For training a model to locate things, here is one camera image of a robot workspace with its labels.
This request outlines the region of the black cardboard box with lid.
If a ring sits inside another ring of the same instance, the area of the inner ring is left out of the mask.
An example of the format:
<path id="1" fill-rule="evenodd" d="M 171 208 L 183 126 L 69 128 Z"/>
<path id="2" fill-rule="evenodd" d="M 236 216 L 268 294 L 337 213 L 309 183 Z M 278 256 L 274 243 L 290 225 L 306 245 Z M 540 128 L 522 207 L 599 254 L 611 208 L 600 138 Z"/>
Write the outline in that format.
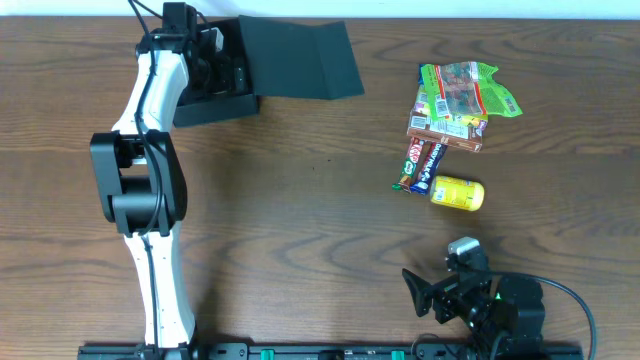
<path id="1" fill-rule="evenodd" d="M 335 100 L 364 93 L 342 21 L 304 25 L 239 16 L 213 25 L 234 64 L 231 79 L 244 90 L 185 92 L 173 120 L 178 128 L 255 115 L 265 96 Z"/>

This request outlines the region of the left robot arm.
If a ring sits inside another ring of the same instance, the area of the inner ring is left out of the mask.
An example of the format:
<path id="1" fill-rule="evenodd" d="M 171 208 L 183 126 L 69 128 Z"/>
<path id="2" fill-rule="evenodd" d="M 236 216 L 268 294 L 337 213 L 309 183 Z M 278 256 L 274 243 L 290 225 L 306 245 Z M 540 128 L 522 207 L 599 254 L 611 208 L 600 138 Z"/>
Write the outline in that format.
<path id="1" fill-rule="evenodd" d="M 123 235 L 137 270 L 145 312 L 140 345 L 85 345 L 81 359 L 213 359 L 202 344 L 182 275 L 179 237 L 186 180 L 170 132 L 252 114 L 256 98 L 231 21 L 209 22 L 193 6 L 166 2 L 162 24 L 136 46 L 138 74 L 129 102 L 90 155 L 105 218 Z"/>

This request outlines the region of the green snack bag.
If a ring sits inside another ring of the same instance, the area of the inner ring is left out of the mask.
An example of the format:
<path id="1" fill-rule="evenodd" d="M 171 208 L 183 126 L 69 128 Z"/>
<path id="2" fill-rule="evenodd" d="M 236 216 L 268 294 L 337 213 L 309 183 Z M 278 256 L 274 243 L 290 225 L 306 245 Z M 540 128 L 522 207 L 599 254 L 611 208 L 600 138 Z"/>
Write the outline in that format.
<path id="1" fill-rule="evenodd" d="M 444 120 L 453 115 L 522 115 L 512 93 L 493 78 L 498 71 L 496 66 L 477 61 L 421 65 L 429 116 Z"/>

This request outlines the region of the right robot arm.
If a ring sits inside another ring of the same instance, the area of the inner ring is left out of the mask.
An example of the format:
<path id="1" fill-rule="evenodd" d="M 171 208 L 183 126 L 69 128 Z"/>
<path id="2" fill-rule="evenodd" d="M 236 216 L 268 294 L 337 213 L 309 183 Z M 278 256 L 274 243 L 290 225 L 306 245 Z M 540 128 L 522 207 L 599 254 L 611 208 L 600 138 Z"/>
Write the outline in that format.
<path id="1" fill-rule="evenodd" d="M 437 283 L 402 271 L 417 316 L 432 312 L 440 324 L 462 320 L 471 339 L 461 354 L 469 359 L 548 357 L 542 346 L 546 312 L 537 280 L 496 274 L 478 249 L 451 254 L 446 263 L 452 275 Z"/>

